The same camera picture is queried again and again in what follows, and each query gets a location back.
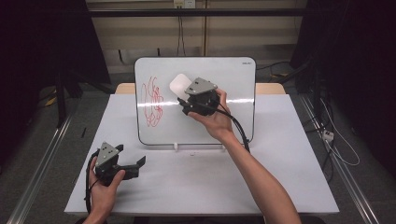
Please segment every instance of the person's right hand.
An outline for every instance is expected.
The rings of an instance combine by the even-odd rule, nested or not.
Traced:
[[[216,89],[216,93],[220,97],[220,104],[224,106],[226,112],[230,113],[230,109],[226,103],[227,93],[220,89]],[[218,109],[224,111],[221,105],[218,106]],[[219,112],[215,112],[213,115],[206,117],[195,112],[190,112],[189,116],[204,124],[209,134],[220,142],[229,138],[230,135],[233,135],[231,119]]]

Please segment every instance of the white eraser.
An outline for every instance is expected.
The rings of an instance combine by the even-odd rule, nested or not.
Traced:
[[[187,101],[189,95],[185,90],[190,86],[191,81],[184,74],[178,74],[175,79],[169,84],[171,91],[180,99]]]

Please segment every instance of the whiteboard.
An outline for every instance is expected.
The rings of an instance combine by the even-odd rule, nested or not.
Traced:
[[[142,144],[219,144],[194,119],[185,116],[169,84],[178,74],[197,77],[227,92],[227,105],[253,138],[256,63],[248,57],[141,58],[134,65],[138,137]],[[233,126],[235,135],[242,138]]]

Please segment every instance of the power outlet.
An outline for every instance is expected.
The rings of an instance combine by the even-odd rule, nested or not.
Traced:
[[[195,0],[184,0],[184,8],[195,8]]]
[[[174,0],[175,8],[184,8],[184,0]]]

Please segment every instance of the person's left hand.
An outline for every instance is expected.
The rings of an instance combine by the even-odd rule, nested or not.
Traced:
[[[93,158],[90,167],[90,187],[92,195],[92,211],[84,223],[103,223],[110,215],[116,201],[117,187],[125,176],[125,171],[120,170],[114,176],[111,184],[106,187],[97,181],[93,169],[96,164],[97,157]]]

